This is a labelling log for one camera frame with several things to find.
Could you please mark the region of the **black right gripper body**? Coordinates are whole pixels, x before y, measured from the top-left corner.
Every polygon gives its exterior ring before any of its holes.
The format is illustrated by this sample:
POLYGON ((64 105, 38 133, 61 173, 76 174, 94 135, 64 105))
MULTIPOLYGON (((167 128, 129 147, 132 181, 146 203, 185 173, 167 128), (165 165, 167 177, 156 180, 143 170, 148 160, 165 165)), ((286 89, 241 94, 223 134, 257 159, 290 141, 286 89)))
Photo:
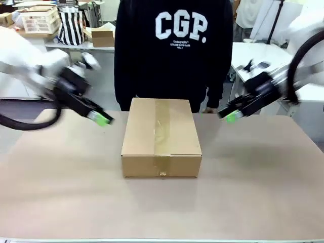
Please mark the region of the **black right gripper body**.
POLYGON ((267 72, 262 72, 244 83, 246 96, 241 109, 244 116, 250 116, 279 99, 279 89, 272 81, 267 72))

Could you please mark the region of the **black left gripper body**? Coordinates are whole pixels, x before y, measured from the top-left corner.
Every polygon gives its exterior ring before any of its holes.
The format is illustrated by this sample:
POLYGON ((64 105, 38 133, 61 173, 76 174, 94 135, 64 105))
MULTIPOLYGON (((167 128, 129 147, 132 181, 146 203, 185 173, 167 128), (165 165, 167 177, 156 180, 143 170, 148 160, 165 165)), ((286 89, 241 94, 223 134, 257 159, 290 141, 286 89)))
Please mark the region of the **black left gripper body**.
POLYGON ((102 113, 101 106, 84 97, 89 87, 90 84, 84 77, 66 66, 59 72, 54 84, 54 95, 60 104, 72 109, 80 116, 88 117, 91 111, 102 113))

